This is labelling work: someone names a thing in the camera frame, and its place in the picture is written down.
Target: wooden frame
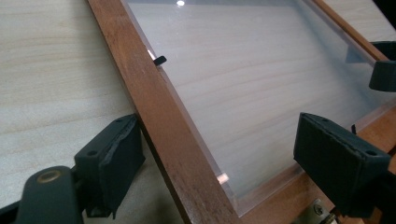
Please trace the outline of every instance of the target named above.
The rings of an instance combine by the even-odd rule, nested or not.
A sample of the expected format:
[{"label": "wooden frame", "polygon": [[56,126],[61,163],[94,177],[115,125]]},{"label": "wooden frame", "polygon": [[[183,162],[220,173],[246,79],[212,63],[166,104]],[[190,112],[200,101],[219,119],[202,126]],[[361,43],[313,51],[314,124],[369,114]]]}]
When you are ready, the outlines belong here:
[{"label": "wooden frame", "polygon": [[[132,12],[122,0],[88,1],[134,101],[165,183],[186,223],[262,223],[264,220],[266,223],[290,223],[316,198],[332,206],[312,180],[300,172],[285,187],[238,217],[207,160],[211,158],[207,147],[174,87],[149,57],[146,40],[142,40],[141,31],[136,30]],[[312,2],[372,57],[387,59],[323,1]],[[389,121],[395,122],[395,111],[386,112],[381,119],[366,126],[360,136],[391,151],[396,144],[393,132],[378,135],[375,130]],[[384,139],[388,144],[382,146]]]}]

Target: light wood surface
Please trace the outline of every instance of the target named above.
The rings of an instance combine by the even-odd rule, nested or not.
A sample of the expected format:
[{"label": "light wood surface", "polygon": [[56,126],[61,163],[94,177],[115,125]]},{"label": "light wood surface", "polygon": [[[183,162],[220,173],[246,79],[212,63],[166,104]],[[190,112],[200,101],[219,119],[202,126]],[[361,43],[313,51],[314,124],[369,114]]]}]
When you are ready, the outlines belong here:
[{"label": "light wood surface", "polygon": [[[326,1],[369,40],[394,40],[371,1]],[[111,120],[132,113],[106,44],[84,1],[11,1],[0,6],[0,206],[25,179],[73,156]],[[179,223],[148,148],[118,219],[87,223]]]}]

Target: black plastic clip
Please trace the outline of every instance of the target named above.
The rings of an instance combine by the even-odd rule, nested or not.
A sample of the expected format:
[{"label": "black plastic clip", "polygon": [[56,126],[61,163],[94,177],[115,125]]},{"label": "black plastic clip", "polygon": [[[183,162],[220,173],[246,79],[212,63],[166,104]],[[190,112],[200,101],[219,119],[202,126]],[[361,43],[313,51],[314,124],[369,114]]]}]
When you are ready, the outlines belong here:
[{"label": "black plastic clip", "polygon": [[155,66],[160,66],[163,63],[166,63],[166,58],[164,56],[160,56],[154,60]]}]

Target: wood grain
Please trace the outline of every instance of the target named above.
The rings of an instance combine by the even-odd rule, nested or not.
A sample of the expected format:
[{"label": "wood grain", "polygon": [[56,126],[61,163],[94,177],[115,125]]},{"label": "wood grain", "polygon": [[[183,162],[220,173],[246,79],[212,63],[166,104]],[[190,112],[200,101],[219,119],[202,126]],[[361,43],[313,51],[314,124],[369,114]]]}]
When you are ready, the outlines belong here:
[{"label": "wood grain", "polygon": [[[26,179],[74,155],[113,119],[133,113],[86,1],[0,4],[0,207]],[[182,223],[147,144],[117,213],[85,223]]]},{"label": "wood grain", "polygon": [[[103,11],[103,9],[101,10],[100,8],[96,8],[97,7],[97,3],[96,2],[91,2],[91,4],[93,4],[93,6],[92,6],[92,9],[93,9],[93,11],[97,14],[97,16],[99,15],[100,17],[104,17],[105,15],[107,15],[107,19],[108,18],[111,18],[111,19],[113,19],[111,16],[108,16],[108,15],[110,15],[110,14],[106,14],[104,11]],[[111,6],[106,6],[106,7],[101,7],[101,8],[106,8],[107,10],[110,8],[111,9]],[[117,11],[118,12],[118,14],[113,14],[113,16],[114,15],[117,15],[117,17],[119,17],[120,16],[120,10],[115,10],[115,11]],[[122,73],[122,75],[123,75],[123,78],[125,79],[125,82],[126,82],[126,85],[127,85],[127,87],[128,87],[128,89],[129,89],[129,91],[130,91],[130,93],[132,94],[132,97],[133,97],[133,99],[134,99],[134,101],[135,101],[135,103],[136,103],[136,106],[137,106],[137,109],[138,109],[138,111],[139,111],[139,114],[141,115],[141,117],[142,117],[142,120],[143,120],[143,122],[145,122],[145,126],[146,126],[146,128],[147,128],[147,132],[149,133],[149,135],[150,135],[150,137],[151,137],[151,140],[152,140],[152,144],[153,144],[153,146],[154,147],[156,147],[157,148],[157,153],[159,154],[158,155],[158,159],[159,159],[159,161],[161,161],[162,163],[167,163],[167,161],[166,160],[169,160],[169,158],[166,158],[165,157],[165,155],[161,155],[161,153],[162,153],[162,150],[159,150],[158,149],[158,147],[159,146],[163,146],[163,145],[170,145],[170,144],[172,144],[172,143],[169,143],[169,142],[166,142],[165,140],[162,140],[161,138],[157,138],[157,137],[155,137],[155,138],[157,138],[157,139],[153,139],[153,135],[152,135],[152,133],[154,132],[154,135],[155,136],[157,136],[157,135],[159,135],[159,136],[161,136],[159,133],[156,133],[157,132],[157,130],[154,130],[154,129],[151,129],[150,128],[150,125],[148,124],[148,122],[152,122],[152,120],[154,119],[154,117],[153,116],[150,116],[150,115],[146,115],[146,113],[148,113],[149,111],[147,111],[147,110],[144,110],[143,112],[142,112],[142,109],[139,109],[139,106],[142,106],[142,107],[148,107],[148,108],[154,108],[154,107],[152,107],[152,105],[151,106],[147,106],[147,105],[149,105],[150,103],[148,103],[148,104],[146,104],[146,105],[143,105],[143,103],[142,103],[142,105],[139,105],[140,103],[138,103],[137,101],[140,101],[140,100],[137,100],[136,101],[136,97],[137,97],[137,99],[139,99],[139,97],[141,97],[141,96],[139,96],[138,95],[138,93],[139,92],[136,92],[136,91],[134,91],[134,88],[136,88],[136,86],[135,86],[135,84],[132,82],[132,80],[130,80],[130,78],[129,77],[131,77],[133,74],[131,74],[131,75],[125,75],[125,74],[123,74],[123,70],[125,69],[125,68],[123,68],[123,66],[126,66],[126,67],[129,67],[129,65],[127,66],[127,65],[125,65],[126,63],[125,62],[123,62],[122,60],[124,60],[122,57],[125,57],[125,54],[122,52],[122,49],[127,49],[128,48],[128,45],[126,44],[126,43],[122,43],[123,45],[122,45],[122,48],[120,47],[120,46],[116,46],[115,45],[115,43],[113,43],[114,41],[115,41],[115,39],[117,39],[117,37],[119,37],[119,36],[113,36],[112,35],[112,33],[114,33],[114,30],[112,30],[111,32],[110,31],[108,31],[107,30],[107,26],[108,27],[111,27],[111,29],[115,29],[115,30],[117,30],[117,27],[115,26],[115,24],[114,23],[112,23],[111,24],[111,22],[106,22],[106,21],[102,21],[102,19],[101,18],[98,18],[98,20],[99,20],[99,23],[101,24],[101,27],[102,27],[102,29],[103,29],[103,32],[104,32],[104,34],[105,34],[105,37],[106,37],[106,39],[107,39],[107,43],[109,44],[109,46],[110,46],[110,49],[112,49],[112,52],[113,52],[113,56],[114,56],[114,58],[115,58],[115,60],[116,60],[116,62],[118,63],[118,67],[119,67],[119,69],[120,69],[120,71],[121,71],[121,73]],[[128,32],[129,32],[129,30],[130,29],[132,29],[131,27],[122,27],[122,31],[125,33],[124,35],[126,35],[126,34],[128,34]],[[146,61],[149,61],[149,57],[148,56],[146,56],[146,59],[145,58],[142,58],[142,60],[146,60]],[[153,79],[153,81],[159,81],[159,80],[163,80],[163,79],[161,79],[161,78],[154,78]],[[150,86],[150,89],[151,90],[158,90],[158,89],[163,89],[163,87],[161,87],[161,82],[160,83],[149,83],[149,84],[146,84],[145,83],[145,85],[147,85],[147,86],[145,86],[146,87],[146,89],[148,89],[147,87],[148,86]],[[175,109],[174,108],[172,108],[172,106],[175,106],[175,105],[177,105],[176,103],[175,103],[175,99],[170,99],[170,100],[168,100],[167,98],[169,97],[168,95],[171,95],[170,93],[169,93],[169,90],[167,90],[166,88],[165,88],[165,94],[163,94],[163,92],[162,91],[160,91],[160,95],[162,96],[162,98],[163,99],[165,99],[164,101],[166,102],[166,103],[168,103],[168,104],[170,104],[170,107],[171,108],[169,108],[172,112],[175,112]],[[160,104],[160,102],[157,102],[157,99],[156,98],[154,98],[154,101],[156,102],[156,103],[158,103],[158,104]],[[167,110],[168,108],[166,108],[165,107],[165,105],[163,105],[163,104],[160,104],[160,108],[165,108],[165,110]],[[177,121],[177,120],[179,120],[178,118],[177,118],[177,116],[179,116],[179,117],[182,117],[182,113],[180,113],[179,111],[177,111],[177,114],[176,114],[176,118],[171,118],[171,119],[175,119],[174,121]],[[157,127],[160,127],[160,129],[163,129],[164,127],[175,127],[175,128],[177,128],[177,129],[180,129],[181,131],[176,131],[176,132],[178,132],[178,133],[185,133],[186,131],[188,132],[188,133],[190,133],[191,131],[188,131],[188,129],[189,129],[189,125],[188,124],[185,124],[185,123],[187,123],[185,120],[183,120],[183,122],[184,123],[182,123],[181,125],[180,124],[178,124],[177,126],[168,126],[168,125],[159,125],[159,126],[157,126]],[[190,146],[191,148],[192,148],[192,150],[194,150],[195,148],[198,148],[199,146]],[[187,157],[187,158],[185,158],[184,156],[182,156],[182,155],[180,155],[179,156],[180,158],[183,158],[183,161],[185,160],[185,159],[187,159],[187,161],[189,160],[189,157]],[[169,170],[167,170],[167,167],[166,167],[166,165],[164,165],[163,166],[163,169],[164,170],[166,170],[166,171],[168,171],[169,172]],[[168,174],[168,176],[165,176],[165,178],[169,178],[169,179],[171,179],[171,176],[172,175],[172,173],[171,174]],[[175,181],[173,181],[173,184],[174,184],[174,186],[173,186],[173,188],[175,188],[175,194],[177,193],[177,186],[175,186],[175,185],[184,185],[184,183],[177,183],[177,182],[175,182]],[[185,200],[184,198],[180,198],[178,195],[175,195],[174,194],[174,196],[175,196],[175,198],[176,198],[176,200],[181,200],[181,201],[183,201],[183,200]],[[183,213],[186,213],[186,216],[188,216],[189,215],[189,209],[190,208],[186,208],[185,206],[184,207],[179,207],[179,209],[181,210],[181,212],[182,212],[182,214]],[[193,211],[194,210],[194,208],[192,208],[191,209],[191,214],[193,214],[194,212],[196,212],[196,211]]]}]

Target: black clamp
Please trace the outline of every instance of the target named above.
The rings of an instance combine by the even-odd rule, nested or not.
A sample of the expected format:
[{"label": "black clamp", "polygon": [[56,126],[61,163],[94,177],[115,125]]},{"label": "black clamp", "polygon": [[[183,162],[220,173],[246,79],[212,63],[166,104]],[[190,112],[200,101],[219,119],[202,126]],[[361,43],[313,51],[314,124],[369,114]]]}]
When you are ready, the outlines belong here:
[{"label": "black clamp", "polygon": [[396,223],[390,155],[328,119],[302,113],[294,159],[343,215],[369,217],[376,206],[381,223]]},{"label": "black clamp", "polygon": [[389,61],[375,63],[369,87],[376,91],[396,92],[396,42],[380,41],[372,43]]},{"label": "black clamp", "polygon": [[83,210],[114,218],[144,160],[136,116],[116,119],[76,154],[75,167],[32,175],[21,200],[0,209],[0,223],[79,224]]}]

